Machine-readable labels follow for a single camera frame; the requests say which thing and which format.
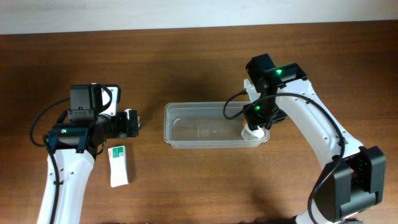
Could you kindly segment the white plastic bottle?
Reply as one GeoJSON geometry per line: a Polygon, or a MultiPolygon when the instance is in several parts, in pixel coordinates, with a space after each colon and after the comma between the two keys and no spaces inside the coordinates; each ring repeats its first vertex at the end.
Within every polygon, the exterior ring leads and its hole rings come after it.
{"type": "Polygon", "coordinates": [[[241,131],[241,136],[244,140],[260,140],[265,136],[265,133],[262,129],[257,128],[256,130],[251,130],[249,126],[246,124],[241,131]]]}

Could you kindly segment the dark brown bottle white cap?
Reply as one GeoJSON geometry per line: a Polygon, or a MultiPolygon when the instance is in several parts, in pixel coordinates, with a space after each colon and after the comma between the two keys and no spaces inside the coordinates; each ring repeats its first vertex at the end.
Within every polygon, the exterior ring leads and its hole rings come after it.
{"type": "Polygon", "coordinates": [[[137,110],[132,110],[132,109],[126,109],[124,110],[127,114],[127,118],[130,121],[137,121],[137,129],[140,130],[141,128],[141,124],[142,124],[142,120],[138,114],[137,110]]]}

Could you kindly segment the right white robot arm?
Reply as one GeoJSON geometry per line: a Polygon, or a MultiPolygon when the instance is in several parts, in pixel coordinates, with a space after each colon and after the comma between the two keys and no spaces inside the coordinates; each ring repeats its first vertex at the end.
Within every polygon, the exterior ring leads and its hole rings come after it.
{"type": "Polygon", "coordinates": [[[269,130],[289,117],[312,147],[322,172],[294,223],[343,223],[382,202],[386,157],[350,135],[319,99],[297,63],[277,67],[268,54],[246,65],[246,133],[269,130]]]}

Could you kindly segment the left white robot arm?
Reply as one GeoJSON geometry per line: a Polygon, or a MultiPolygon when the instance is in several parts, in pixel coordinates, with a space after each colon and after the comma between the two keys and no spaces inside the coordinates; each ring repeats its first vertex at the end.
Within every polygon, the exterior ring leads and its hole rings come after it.
{"type": "Polygon", "coordinates": [[[136,110],[118,111],[118,85],[72,85],[70,107],[44,134],[47,181],[38,223],[79,223],[86,184],[109,139],[138,136],[136,110]]]}

